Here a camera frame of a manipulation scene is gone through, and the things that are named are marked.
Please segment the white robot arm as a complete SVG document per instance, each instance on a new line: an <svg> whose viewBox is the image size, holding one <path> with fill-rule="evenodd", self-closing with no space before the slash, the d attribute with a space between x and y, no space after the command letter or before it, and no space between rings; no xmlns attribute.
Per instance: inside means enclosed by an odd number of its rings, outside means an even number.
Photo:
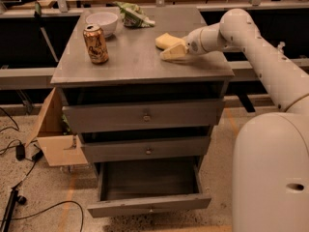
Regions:
<svg viewBox="0 0 309 232"><path fill-rule="evenodd" d="M160 53L169 61L227 48L241 51L278 107L239 131L233 153L232 231L309 232L309 75L231 9Z"/></svg>

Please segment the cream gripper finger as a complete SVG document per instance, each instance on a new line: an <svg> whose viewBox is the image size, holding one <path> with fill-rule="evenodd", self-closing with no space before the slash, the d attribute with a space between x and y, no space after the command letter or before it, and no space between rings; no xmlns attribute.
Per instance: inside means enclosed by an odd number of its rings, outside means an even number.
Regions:
<svg viewBox="0 0 309 232"><path fill-rule="evenodd" d="M175 60L184 57L188 48L183 43L176 43L160 53L160 58L164 61Z"/></svg>

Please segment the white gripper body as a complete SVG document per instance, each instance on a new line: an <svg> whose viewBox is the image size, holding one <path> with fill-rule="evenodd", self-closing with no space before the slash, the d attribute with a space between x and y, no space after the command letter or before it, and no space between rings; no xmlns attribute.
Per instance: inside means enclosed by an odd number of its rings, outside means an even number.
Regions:
<svg viewBox="0 0 309 232"><path fill-rule="evenodd" d="M202 28L195 29L185 37L184 39L185 46L188 49L188 52L190 54L202 55L206 53L201 43L201 33L202 32L203 32Z"/></svg>

